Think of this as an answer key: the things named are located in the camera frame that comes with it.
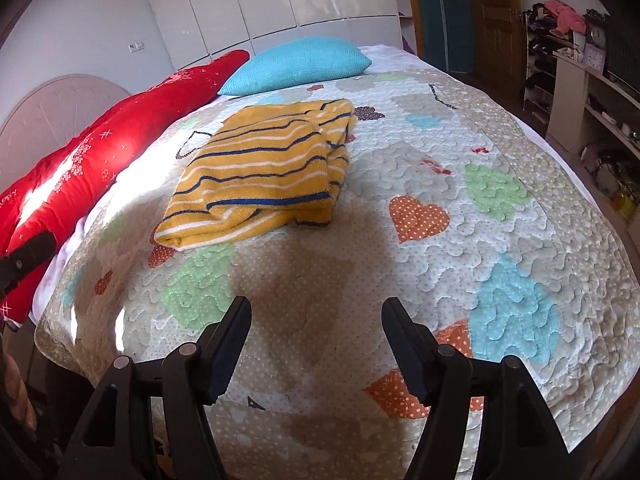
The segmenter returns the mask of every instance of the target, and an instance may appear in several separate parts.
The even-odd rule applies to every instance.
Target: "yellow striped sweater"
[[[242,240],[291,221],[327,225],[356,116],[347,99],[249,106],[229,117],[185,168],[156,230],[186,250]]]

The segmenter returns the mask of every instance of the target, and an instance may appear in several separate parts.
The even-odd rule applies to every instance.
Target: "quilt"
[[[359,120],[328,227],[181,252],[154,241],[183,169],[223,120],[247,105],[337,98]],[[232,382],[206,408],[233,476],[404,476],[428,410],[386,342],[390,296],[468,356],[523,359],[570,450],[638,370],[639,287],[618,236],[503,108],[437,70],[213,103],[133,168],[66,266],[36,344],[97,383],[122,352],[163,357],[249,298]],[[481,410],[473,399],[460,479]]]

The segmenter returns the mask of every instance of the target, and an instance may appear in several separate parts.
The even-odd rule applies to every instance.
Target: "pillow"
[[[56,250],[73,234],[113,180],[138,158],[173,122],[216,97],[218,89],[249,59],[244,50],[225,54],[212,63],[180,70],[146,92],[115,105],[68,146],[48,155],[8,190],[14,202],[2,228],[13,232],[2,253],[9,253],[32,236],[51,231]],[[22,323],[31,310],[35,289],[47,264],[34,270],[7,295],[5,316]]]
[[[348,41],[303,38],[258,54],[227,81],[220,95],[245,96],[362,74],[371,60]]]

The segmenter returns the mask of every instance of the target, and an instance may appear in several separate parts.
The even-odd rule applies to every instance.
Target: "pink headboard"
[[[0,192],[128,95],[85,74],[57,77],[31,91],[0,128]]]

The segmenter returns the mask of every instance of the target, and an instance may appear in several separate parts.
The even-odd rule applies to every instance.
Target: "hand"
[[[11,414],[20,421],[24,421],[33,431],[36,430],[36,413],[27,395],[27,387],[20,377],[20,370],[14,359],[3,353],[6,369],[4,373],[4,389],[12,402],[9,405]]]

